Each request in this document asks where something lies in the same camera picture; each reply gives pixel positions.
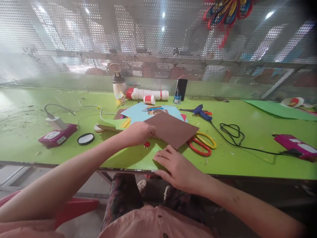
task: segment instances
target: pink power bank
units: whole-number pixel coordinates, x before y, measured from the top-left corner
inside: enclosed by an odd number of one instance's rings
[[[314,162],[317,159],[317,149],[307,145],[301,140],[297,139],[292,135],[273,135],[274,140],[284,146],[287,150],[296,149],[302,155],[299,156],[300,159],[308,160]]]

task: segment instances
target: light blue paper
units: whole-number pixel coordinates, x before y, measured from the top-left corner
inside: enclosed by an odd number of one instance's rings
[[[127,110],[121,112],[121,114],[127,117],[130,117],[131,118],[130,124],[132,125],[134,122],[145,121],[151,118],[151,116],[148,114],[147,111],[143,112],[143,110],[146,109],[147,107],[149,106],[142,102],[139,102],[135,104],[134,106],[128,108]]]
[[[147,107],[149,107],[148,105],[139,102],[138,104],[135,104],[134,106],[128,108],[127,110],[121,112],[122,115],[125,115],[127,117],[131,118],[131,122],[130,124],[132,125],[134,122],[138,122],[138,121],[145,121],[149,118],[151,118],[152,116],[148,114],[148,112],[143,112],[144,109],[146,109]],[[182,115],[180,113],[180,111],[176,108],[176,107],[163,107],[164,110],[167,110],[168,113],[173,116],[176,117],[177,119],[184,121],[182,118]]]
[[[176,107],[166,107],[164,108],[164,110],[167,110],[171,116],[176,117],[177,119],[181,121],[184,121],[180,111]]]

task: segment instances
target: blue container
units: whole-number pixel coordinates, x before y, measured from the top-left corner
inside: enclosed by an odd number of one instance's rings
[[[174,96],[174,103],[175,103],[175,104],[181,103],[181,99],[182,99],[182,96],[180,96],[180,95],[177,96],[177,94],[175,94],[175,96]]]

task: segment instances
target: perforated metal panel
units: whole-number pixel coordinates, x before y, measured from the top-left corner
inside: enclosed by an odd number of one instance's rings
[[[300,1],[262,0],[225,29],[207,29],[211,1],[0,0],[0,85],[112,91],[109,64],[129,86],[187,96],[316,101],[316,21]]]

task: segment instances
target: patterned pants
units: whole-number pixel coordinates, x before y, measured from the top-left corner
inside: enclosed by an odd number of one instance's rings
[[[103,220],[102,230],[124,214],[143,207],[142,197],[133,174],[115,174]],[[171,186],[164,206],[205,224],[204,208],[198,197]]]

